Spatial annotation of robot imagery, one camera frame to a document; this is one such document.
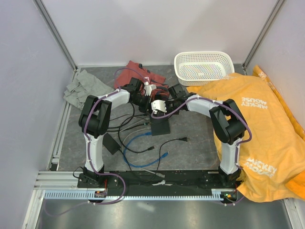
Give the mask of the black power adapter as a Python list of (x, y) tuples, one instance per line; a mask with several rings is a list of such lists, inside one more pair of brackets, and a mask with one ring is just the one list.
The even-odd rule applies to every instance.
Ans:
[(103, 136), (103, 146), (114, 155), (116, 152), (121, 151), (120, 145), (115, 141), (115, 139), (108, 133)]

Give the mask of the white plastic basket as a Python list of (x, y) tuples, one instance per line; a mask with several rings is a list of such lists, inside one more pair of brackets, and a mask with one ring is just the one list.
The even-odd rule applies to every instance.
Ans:
[(173, 65), (183, 86), (202, 86), (235, 72), (230, 56), (221, 51), (181, 52)]

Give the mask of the black network switch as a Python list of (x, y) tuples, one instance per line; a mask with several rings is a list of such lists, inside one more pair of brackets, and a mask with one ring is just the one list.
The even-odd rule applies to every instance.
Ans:
[(153, 119), (150, 117), (150, 124), (152, 136), (166, 135), (171, 132), (168, 118)]

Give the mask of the right aluminium frame post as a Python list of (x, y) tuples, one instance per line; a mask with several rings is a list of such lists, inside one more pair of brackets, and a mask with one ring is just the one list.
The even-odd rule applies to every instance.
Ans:
[(269, 16), (267, 17), (262, 29), (260, 30), (255, 42), (253, 43), (245, 61), (243, 62), (242, 66), (244, 71), (246, 72), (247, 67), (249, 66), (251, 60), (253, 59), (254, 55), (256, 54), (258, 48), (260, 47), (261, 43), (263, 42), (265, 36), (267, 35), (268, 31), (270, 30), (273, 22), (275, 21), (278, 13), (280, 12), (281, 8), (285, 4), (286, 0), (277, 0), (275, 5), (273, 6)]

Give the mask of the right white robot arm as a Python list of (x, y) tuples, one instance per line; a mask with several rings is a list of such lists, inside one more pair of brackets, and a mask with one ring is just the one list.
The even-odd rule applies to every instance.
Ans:
[(240, 144), (247, 125), (235, 101), (217, 101), (195, 93), (186, 93), (180, 84), (170, 87), (169, 93), (173, 99), (166, 102), (170, 114), (185, 110), (197, 112), (211, 119), (216, 138), (221, 142), (218, 182), (225, 188), (232, 186), (241, 173)]

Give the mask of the red cloth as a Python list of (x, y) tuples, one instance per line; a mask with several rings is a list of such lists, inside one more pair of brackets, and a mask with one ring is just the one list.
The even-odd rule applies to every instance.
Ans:
[(156, 86), (156, 89), (151, 92), (152, 98), (159, 100), (169, 99), (169, 86), (165, 83), (165, 77), (155, 74), (150, 70), (145, 69), (142, 64), (133, 61), (129, 61), (125, 66), (125, 69), (123, 69), (116, 78), (118, 84), (114, 83), (114, 88), (118, 88), (118, 85), (125, 86), (126, 84), (129, 84), (132, 77), (141, 80), (143, 83), (148, 81), (150, 84)]

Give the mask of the aluminium rail left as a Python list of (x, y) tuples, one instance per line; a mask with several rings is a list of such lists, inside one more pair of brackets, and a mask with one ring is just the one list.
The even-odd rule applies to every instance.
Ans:
[(61, 149), (68, 125), (68, 120), (71, 113), (71, 104), (64, 100), (64, 107), (61, 113), (61, 118), (59, 125), (57, 127), (57, 133), (55, 135), (54, 141), (52, 143), (51, 151), (50, 151), (50, 159), (47, 165), (47, 170), (51, 170), (52, 168), (58, 169)]

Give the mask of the left aluminium frame post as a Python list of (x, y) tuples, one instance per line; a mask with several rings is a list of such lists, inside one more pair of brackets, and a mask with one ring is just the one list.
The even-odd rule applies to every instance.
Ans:
[(55, 41), (57, 42), (59, 48), (61, 49), (62, 53), (64, 54), (66, 60), (68, 61), (69, 65), (72, 67), (74, 71), (78, 70), (78, 66), (74, 61), (72, 55), (70, 54), (62, 36), (60, 35), (53, 19), (51, 18), (50, 13), (48, 12), (45, 4), (42, 0), (33, 0), (34, 4), (38, 8), (41, 16), (43, 17), (44, 21), (46, 22), (49, 30), (51, 31)]

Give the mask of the aluminium frame post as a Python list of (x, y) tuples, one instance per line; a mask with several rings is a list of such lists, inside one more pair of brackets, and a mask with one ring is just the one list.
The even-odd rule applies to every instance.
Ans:
[(260, 47), (261, 43), (263, 42), (265, 36), (267, 35), (268, 31), (270, 30), (273, 22), (275, 21), (278, 13), (280, 12), (281, 8), (285, 4), (286, 0), (277, 0), (275, 5), (273, 6), (269, 16), (267, 17), (262, 29), (260, 30), (255, 42), (253, 43), (245, 61), (243, 62), (242, 66), (244, 71), (246, 72), (247, 67), (249, 66), (251, 60), (253, 59), (254, 55), (256, 54), (258, 48)]
[(72, 55), (70, 54), (62, 36), (60, 35), (53, 19), (51, 18), (50, 13), (48, 12), (45, 4), (42, 0), (33, 0), (34, 4), (38, 8), (41, 16), (43, 17), (44, 21), (46, 22), (49, 30), (51, 31), (55, 41), (57, 42), (59, 48), (61, 49), (62, 53), (64, 54), (66, 60), (68, 61), (69, 65), (72, 67), (74, 71), (78, 70), (78, 66), (74, 61)]

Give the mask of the orange Mickey Mouse blanket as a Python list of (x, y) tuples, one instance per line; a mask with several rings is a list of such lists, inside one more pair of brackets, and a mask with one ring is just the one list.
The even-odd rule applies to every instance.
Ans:
[(250, 131), (240, 146), (238, 191), (254, 202), (305, 198), (305, 132), (268, 76), (232, 73), (189, 92), (212, 100), (233, 99)]

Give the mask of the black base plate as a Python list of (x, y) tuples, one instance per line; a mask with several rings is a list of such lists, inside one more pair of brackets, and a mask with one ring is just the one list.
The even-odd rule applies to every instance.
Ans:
[(165, 177), (153, 176), (145, 171), (113, 171), (103, 176), (98, 183), (79, 174), (78, 188), (105, 188), (107, 192), (119, 196), (126, 185), (124, 195), (209, 195), (212, 189), (234, 190), (236, 182), (224, 187), (219, 181), (217, 170), (163, 170)]

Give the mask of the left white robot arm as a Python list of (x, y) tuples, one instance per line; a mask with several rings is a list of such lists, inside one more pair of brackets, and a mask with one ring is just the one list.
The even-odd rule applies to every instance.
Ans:
[(132, 78), (130, 82), (109, 94), (89, 95), (79, 118), (79, 126), (86, 141), (86, 162), (83, 175), (93, 187), (101, 187), (105, 177), (102, 142), (109, 128), (112, 109), (136, 99), (135, 104), (149, 101), (156, 85)]

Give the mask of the grey cloth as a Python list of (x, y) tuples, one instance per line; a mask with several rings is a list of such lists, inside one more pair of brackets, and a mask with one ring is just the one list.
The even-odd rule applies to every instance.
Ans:
[(104, 84), (93, 74), (83, 70), (71, 84), (66, 86), (63, 99), (82, 110), (89, 95), (101, 96), (113, 92), (114, 89)]

